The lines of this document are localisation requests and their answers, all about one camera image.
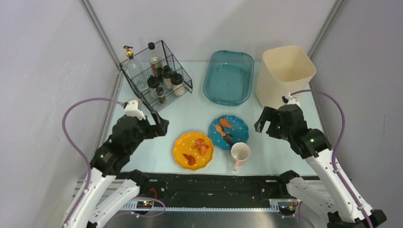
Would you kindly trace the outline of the orange dotted plate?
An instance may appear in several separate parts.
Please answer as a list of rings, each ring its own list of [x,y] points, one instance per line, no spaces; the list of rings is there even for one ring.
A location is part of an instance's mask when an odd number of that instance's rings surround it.
[[[204,156],[198,154],[197,150],[192,149],[197,139],[204,139],[205,144],[210,148]],[[187,164],[187,159],[184,158],[183,153],[193,156],[196,159],[196,164],[190,166]],[[189,132],[181,135],[173,144],[172,155],[173,160],[181,168],[196,171],[205,168],[213,159],[214,146],[212,140],[205,134],[200,132]]]

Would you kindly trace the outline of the small pepper shaker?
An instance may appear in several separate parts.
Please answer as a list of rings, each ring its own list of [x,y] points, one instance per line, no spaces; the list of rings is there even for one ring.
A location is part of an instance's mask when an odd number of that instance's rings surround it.
[[[164,89],[162,87],[158,87],[158,88],[156,88],[155,92],[156,92],[156,96],[159,100],[159,103],[165,104],[166,96],[165,96]]]

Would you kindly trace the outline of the blue dotted plate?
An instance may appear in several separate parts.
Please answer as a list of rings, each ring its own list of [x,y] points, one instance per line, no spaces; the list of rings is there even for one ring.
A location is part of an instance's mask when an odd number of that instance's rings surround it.
[[[212,140],[215,147],[219,147],[222,150],[230,150],[232,146],[228,145],[221,135],[216,131],[215,125],[219,124],[220,118],[227,118],[232,128],[225,128],[226,133],[233,135],[232,141],[235,143],[246,143],[249,139],[249,127],[243,119],[235,115],[222,115],[215,118],[208,127],[208,137]]]

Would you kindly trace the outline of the white spice jar black lid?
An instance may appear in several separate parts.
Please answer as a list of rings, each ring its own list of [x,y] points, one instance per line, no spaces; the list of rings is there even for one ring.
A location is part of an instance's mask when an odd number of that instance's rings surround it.
[[[150,75],[147,79],[147,85],[152,97],[157,97],[156,89],[160,86],[160,80],[158,77]]]

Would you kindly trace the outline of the pink white mug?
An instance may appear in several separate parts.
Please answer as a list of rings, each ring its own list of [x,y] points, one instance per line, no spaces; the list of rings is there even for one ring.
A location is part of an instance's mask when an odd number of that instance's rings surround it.
[[[237,171],[251,155],[251,149],[246,143],[235,143],[230,150],[231,158],[234,161],[233,170]]]

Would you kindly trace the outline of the small black cap bottle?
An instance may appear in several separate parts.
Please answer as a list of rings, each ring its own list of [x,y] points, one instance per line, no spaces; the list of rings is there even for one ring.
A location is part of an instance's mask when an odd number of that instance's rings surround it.
[[[172,73],[173,73],[173,71],[168,65],[165,65],[163,67],[163,82],[164,82],[165,86],[168,89],[173,88],[173,85],[171,83],[171,75],[172,75]]]

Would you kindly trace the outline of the glass bottle gold pump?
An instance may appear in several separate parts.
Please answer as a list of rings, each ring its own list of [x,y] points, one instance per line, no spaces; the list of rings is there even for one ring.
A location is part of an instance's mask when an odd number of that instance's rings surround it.
[[[138,90],[142,91],[142,76],[143,76],[143,68],[139,61],[134,59],[134,52],[132,50],[133,47],[124,45],[125,55],[128,58],[126,63],[127,73],[133,82],[133,84],[138,88]]]

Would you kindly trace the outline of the dark sauce bottle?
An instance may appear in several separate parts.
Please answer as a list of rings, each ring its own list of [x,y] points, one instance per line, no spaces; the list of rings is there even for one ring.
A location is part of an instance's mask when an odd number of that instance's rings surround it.
[[[153,42],[148,43],[148,49],[149,49],[149,63],[150,66],[153,70],[154,76],[158,77],[159,79],[161,76],[158,74],[158,69],[163,68],[163,63],[162,63],[162,57],[159,54],[159,52],[156,50],[156,46]]]

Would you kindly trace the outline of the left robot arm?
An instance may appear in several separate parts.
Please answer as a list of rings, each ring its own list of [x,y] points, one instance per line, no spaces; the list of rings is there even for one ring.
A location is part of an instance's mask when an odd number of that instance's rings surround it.
[[[89,176],[70,205],[62,227],[102,228],[125,203],[149,187],[148,176],[139,170],[133,170],[117,190],[101,200],[138,146],[144,140],[167,134],[169,121],[156,111],[151,114],[154,125],[149,123],[147,117],[139,117],[132,111],[126,112],[117,120],[112,134],[91,159]]]

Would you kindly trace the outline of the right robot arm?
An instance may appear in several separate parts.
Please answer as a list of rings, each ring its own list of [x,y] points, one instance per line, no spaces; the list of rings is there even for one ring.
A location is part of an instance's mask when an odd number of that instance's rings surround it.
[[[317,215],[328,219],[329,228],[377,228],[387,217],[374,209],[358,193],[337,160],[332,160],[332,146],[319,129],[308,128],[303,111],[297,104],[286,104],[279,109],[264,107],[254,124],[262,132],[264,124],[270,125],[267,134],[282,139],[317,174],[328,196],[309,186],[302,177],[289,170],[278,179],[289,195],[300,199]]]

